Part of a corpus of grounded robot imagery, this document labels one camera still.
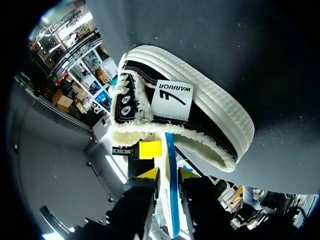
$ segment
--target blue strip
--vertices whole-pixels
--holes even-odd
[[[170,204],[173,237],[176,238],[180,232],[179,207],[178,207],[178,177],[177,177],[177,160],[174,137],[171,133],[165,133],[166,144],[169,154],[170,166]]]

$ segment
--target yellow block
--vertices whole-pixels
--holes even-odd
[[[161,140],[140,141],[139,159],[152,159],[155,157],[161,157]]]
[[[157,178],[158,171],[159,171],[159,167],[155,167],[155,168],[137,176],[137,178],[140,178],[140,179],[148,178],[148,179],[155,180]]]
[[[188,171],[187,169],[184,169],[183,167],[179,167],[178,170],[181,173],[182,181],[184,179],[189,179],[189,178],[200,178],[199,176],[195,175],[193,172]]]

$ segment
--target metal eyelet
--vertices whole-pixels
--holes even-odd
[[[125,92],[122,93],[122,95],[125,95],[125,94],[127,94],[128,92],[129,92],[129,88],[127,87],[126,90],[125,90]]]
[[[131,111],[131,107],[130,107],[130,106],[125,106],[124,108],[122,108],[121,114],[122,114],[123,116],[125,116],[125,115],[127,115],[128,113],[130,113],[130,111]]]
[[[122,98],[121,102],[122,102],[123,104],[126,104],[127,102],[130,101],[130,99],[131,99],[131,96],[125,96],[124,98]]]

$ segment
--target black canvas sneaker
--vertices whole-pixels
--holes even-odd
[[[109,93],[111,134],[122,146],[132,146],[149,133],[171,133],[175,145],[232,172],[254,137],[252,119],[231,95],[156,46],[125,53]]]

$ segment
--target shoe label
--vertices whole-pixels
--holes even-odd
[[[157,116],[188,121],[194,86],[180,82],[158,80],[151,107]]]

